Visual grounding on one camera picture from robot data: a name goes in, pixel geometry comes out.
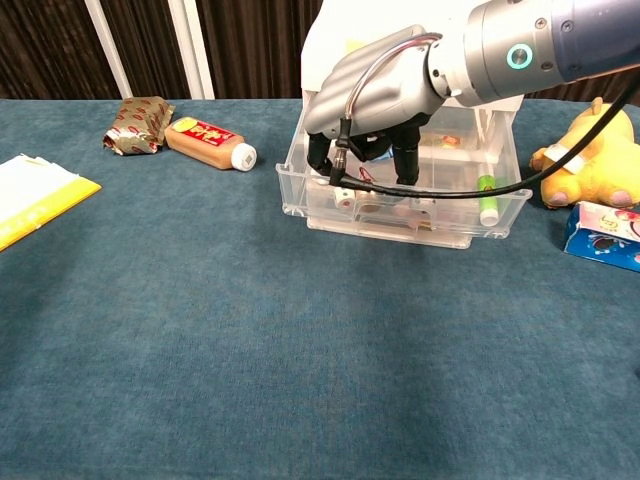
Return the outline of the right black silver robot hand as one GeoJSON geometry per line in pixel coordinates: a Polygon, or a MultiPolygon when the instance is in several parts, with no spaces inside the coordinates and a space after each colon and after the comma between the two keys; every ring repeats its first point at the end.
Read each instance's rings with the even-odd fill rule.
{"type": "Polygon", "coordinates": [[[412,25],[338,61],[306,109],[308,165],[338,179],[348,151],[368,161],[391,148],[396,182],[415,185],[420,128],[444,103],[428,75],[429,50],[441,38],[412,25]]]}

